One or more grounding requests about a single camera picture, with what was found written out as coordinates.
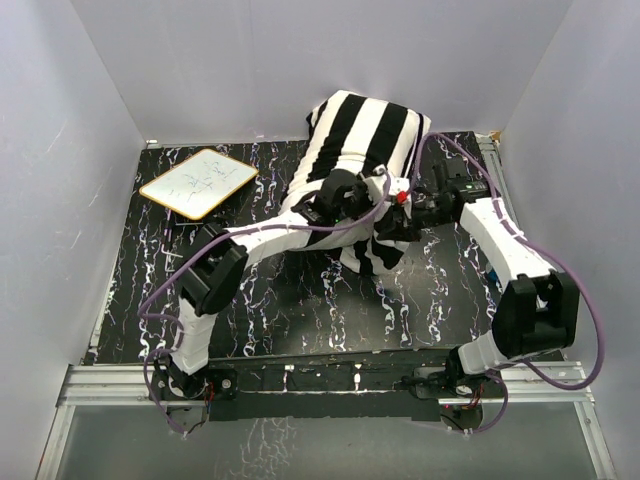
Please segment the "black white striped pillowcase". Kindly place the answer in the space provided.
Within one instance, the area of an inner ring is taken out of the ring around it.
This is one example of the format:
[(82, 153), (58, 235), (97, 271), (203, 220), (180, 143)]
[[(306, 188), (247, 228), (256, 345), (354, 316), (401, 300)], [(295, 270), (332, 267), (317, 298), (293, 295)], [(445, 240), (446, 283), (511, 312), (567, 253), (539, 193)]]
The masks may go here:
[[(309, 144), (281, 197), (282, 213), (304, 195), (318, 190), (334, 169), (369, 176), (383, 165), (395, 178), (408, 179), (415, 168), (417, 146), (431, 119), (390, 101), (338, 90), (307, 116)], [(376, 218), (353, 229), (310, 243), (309, 250), (340, 250), (339, 260), (361, 275), (390, 271), (409, 247), (407, 241), (381, 240), (380, 225), (390, 205)]]

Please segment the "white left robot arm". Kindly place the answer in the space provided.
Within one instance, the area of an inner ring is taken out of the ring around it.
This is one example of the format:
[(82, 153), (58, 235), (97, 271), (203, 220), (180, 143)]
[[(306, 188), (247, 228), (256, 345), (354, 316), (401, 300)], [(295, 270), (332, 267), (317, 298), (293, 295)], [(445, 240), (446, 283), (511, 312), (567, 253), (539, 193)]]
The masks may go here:
[(246, 269), (289, 250), (335, 249), (364, 239), (391, 185), (382, 165), (369, 177), (337, 169), (276, 217), (238, 228), (207, 226), (199, 250), (180, 268), (181, 339), (167, 362), (166, 383), (186, 399), (204, 392), (217, 315), (233, 300)]

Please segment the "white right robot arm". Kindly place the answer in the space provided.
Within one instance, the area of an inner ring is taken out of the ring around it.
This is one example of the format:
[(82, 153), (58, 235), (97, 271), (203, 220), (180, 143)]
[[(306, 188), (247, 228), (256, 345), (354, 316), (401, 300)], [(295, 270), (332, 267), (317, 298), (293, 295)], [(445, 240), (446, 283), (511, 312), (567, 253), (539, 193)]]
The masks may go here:
[(492, 369), (571, 346), (580, 292), (568, 273), (529, 246), (490, 183), (457, 176), (438, 187), (437, 193), (416, 201), (409, 179), (384, 183), (385, 214), (376, 224), (375, 239), (378, 244), (412, 240), (422, 228), (456, 222), (489, 261), (502, 288), (491, 328), (454, 348), (445, 364), (447, 388), (466, 397)]

